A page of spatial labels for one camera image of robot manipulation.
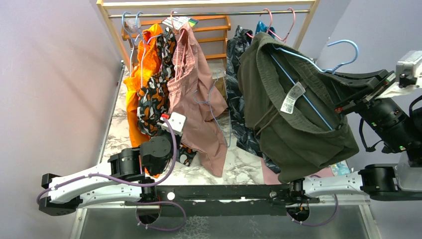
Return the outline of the olive green shorts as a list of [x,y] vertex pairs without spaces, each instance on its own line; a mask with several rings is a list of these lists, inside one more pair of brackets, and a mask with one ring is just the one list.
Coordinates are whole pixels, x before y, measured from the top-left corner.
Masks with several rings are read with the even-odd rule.
[[[246,126],[259,137],[261,151],[280,167],[279,181],[291,182],[282,178],[282,170],[318,172],[356,155],[359,146],[347,118],[334,111],[324,85],[328,73],[275,50],[273,44],[303,55],[259,32],[240,57],[237,78]],[[304,93],[334,130],[318,117]]]

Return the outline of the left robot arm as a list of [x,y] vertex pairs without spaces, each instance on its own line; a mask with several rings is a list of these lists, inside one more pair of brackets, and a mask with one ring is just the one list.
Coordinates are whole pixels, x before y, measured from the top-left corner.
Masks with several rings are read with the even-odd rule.
[[181,136],[169,132],[154,136],[139,147],[126,148],[105,163],[59,176],[42,176],[43,191],[37,196],[39,211],[64,216],[79,208],[108,202],[151,204],[160,198],[153,174],[162,174],[167,165],[175,165]]

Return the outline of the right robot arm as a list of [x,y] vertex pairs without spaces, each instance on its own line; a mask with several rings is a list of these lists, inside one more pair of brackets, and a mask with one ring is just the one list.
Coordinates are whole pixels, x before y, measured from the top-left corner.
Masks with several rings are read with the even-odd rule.
[[295,203],[330,194],[357,194],[376,201],[422,198],[422,87],[420,73],[335,73],[324,83],[335,111],[359,116],[359,139],[367,160],[355,172],[303,177],[287,189]]

